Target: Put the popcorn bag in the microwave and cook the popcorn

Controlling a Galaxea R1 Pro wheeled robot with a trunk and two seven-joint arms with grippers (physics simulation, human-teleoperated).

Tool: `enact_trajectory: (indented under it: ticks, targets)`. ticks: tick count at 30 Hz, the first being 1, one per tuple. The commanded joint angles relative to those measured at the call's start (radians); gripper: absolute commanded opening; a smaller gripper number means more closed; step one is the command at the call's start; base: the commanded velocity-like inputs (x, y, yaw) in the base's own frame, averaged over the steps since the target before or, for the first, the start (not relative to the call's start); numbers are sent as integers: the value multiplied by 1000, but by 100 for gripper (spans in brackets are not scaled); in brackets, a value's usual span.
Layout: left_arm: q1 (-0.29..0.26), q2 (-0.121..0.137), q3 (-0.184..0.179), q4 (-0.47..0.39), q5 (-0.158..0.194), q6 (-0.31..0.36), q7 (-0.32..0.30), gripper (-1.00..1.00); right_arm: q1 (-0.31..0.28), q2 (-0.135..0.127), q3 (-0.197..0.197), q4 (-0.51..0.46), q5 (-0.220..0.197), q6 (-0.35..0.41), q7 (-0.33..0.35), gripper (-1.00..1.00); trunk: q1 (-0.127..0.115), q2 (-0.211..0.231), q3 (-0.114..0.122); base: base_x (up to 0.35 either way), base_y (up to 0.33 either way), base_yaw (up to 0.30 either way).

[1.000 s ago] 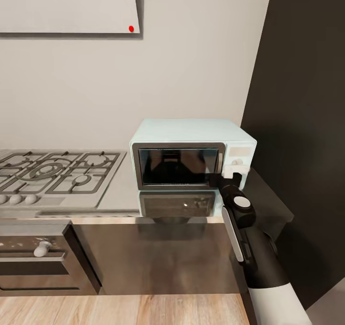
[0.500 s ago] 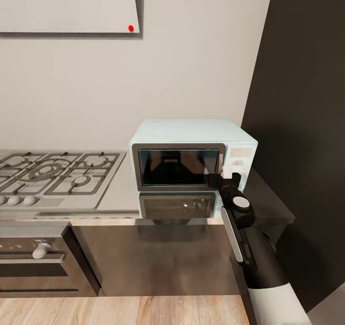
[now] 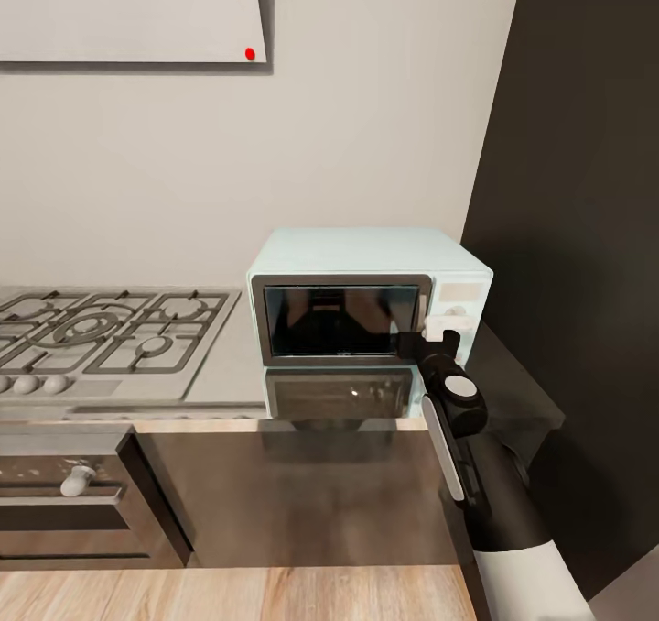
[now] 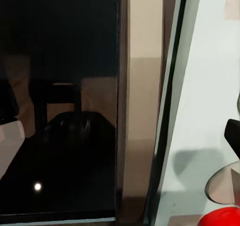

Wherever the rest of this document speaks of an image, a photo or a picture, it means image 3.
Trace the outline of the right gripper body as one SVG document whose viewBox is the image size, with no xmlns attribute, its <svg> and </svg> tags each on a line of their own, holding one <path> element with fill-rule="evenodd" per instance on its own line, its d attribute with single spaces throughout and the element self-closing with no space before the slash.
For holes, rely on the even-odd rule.
<svg viewBox="0 0 659 621">
<path fill-rule="evenodd" d="M 398 358 L 413 358 L 416 360 L 418 371 L 430 355 L 448 355 L 453 361 L 457 357 L 460 344 L 460 335 L 457 331 L 444 331 L 443 342 L 426 342 L 422 332 L 400 331 L 398 334 Z"/>
</svg>

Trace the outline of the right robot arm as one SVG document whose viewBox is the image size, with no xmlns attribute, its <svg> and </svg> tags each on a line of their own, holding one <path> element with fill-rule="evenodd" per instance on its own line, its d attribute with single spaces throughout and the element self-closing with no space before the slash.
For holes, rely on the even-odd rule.
<svg viewBox="0 0 659 621">
<path fill-rule="evenodd" d="M 519 456 L 486 432 L 480 387 L 456 365 L 470 315 L 424 316 L 422 332 L 398 331 L 390 344 L 413 358 L 427 394 L 422 411 L 458 508 L 464 512 L 492 621 L 596 621 L 545 522 L 530 501 Z"/>
</svg>

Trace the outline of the microwave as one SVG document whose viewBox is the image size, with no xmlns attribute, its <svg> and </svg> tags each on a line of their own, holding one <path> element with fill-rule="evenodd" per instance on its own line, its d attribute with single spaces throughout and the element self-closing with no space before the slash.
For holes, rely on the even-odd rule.
<svg viewBox="0 0 659 621">
<path fill-rule="evenodd" d="M 246 281 L 262 365 L 414 365 L 390 344 L 424 316 L 470 315 L 468 361 L 493 270 L 439 228 L 274 228 Z"/>
</svg>

